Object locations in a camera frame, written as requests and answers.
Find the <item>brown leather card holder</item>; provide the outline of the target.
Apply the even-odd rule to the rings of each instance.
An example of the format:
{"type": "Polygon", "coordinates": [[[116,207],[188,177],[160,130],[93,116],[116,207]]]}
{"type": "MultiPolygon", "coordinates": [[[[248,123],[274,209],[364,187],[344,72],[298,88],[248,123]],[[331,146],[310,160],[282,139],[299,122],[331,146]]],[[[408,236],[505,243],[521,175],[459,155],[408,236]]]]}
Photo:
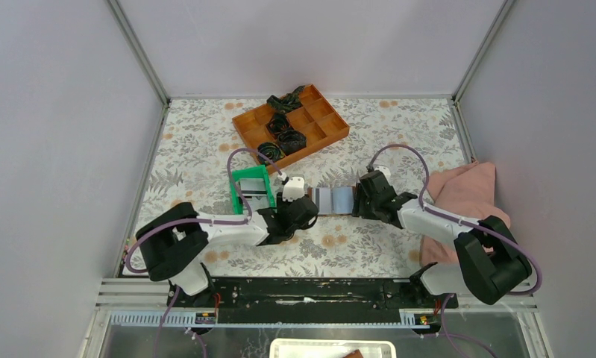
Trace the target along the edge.
{"type": "Polygon", "coordinates": [[[316,187],[311,198],[320,216],[350,216],[354,208],[354,186],[316,187]]]}

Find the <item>green plastic card box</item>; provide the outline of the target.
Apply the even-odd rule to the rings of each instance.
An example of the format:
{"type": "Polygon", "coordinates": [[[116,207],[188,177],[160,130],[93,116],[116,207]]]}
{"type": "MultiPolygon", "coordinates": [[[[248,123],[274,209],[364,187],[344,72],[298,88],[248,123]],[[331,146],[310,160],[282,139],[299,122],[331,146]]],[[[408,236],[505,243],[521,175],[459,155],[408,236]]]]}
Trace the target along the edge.
{"type": "Polygon", "coordinates": [[[265,166],[255,166],[232,171],[235,185],[230,184],[232,208],[235,214],[243,214],[245,204],[236,192],[238,187],[253,211],[276,208],[275,194],[272,191],[269,174],[265,166]]]}

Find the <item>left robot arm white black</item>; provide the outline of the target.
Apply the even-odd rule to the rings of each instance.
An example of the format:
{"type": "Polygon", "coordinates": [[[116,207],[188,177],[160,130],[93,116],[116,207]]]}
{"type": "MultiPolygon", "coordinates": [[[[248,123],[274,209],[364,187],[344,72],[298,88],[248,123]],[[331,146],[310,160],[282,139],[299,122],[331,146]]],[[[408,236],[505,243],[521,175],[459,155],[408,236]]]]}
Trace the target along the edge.
{"type": "Polygon", "coordinates": [[[280,203],[247,214],[210,215],[191,203],[181,203],[145,225],[136,244],[146,273],[153,282],[167,281],[181,290],[194,306],[202,307],[213,296],[211,276],[199,257],[209,245],[279,245],[297,230],[311,228],[319,214],[306,196],[304,179],[287,178],[280,203]]]}

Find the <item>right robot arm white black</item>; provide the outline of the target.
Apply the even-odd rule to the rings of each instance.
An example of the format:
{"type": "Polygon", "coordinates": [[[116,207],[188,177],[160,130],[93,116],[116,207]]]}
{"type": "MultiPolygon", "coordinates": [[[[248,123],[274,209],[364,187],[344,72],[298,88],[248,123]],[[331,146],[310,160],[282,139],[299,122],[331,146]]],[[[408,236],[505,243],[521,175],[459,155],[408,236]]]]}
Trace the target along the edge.
{"type": "Polygon", "coordinates": [[[423,204],[417,195],[396,193],[378,170],[359,179],[352,215],[429,236],[456,252],[456,263],[433,261],[410,276],[410,300],[419,307],[428,307],[445,294],[471,294],[492,305],[514,293],[533,273],[527,256],[498,217],[457,217],[423,204]]]}

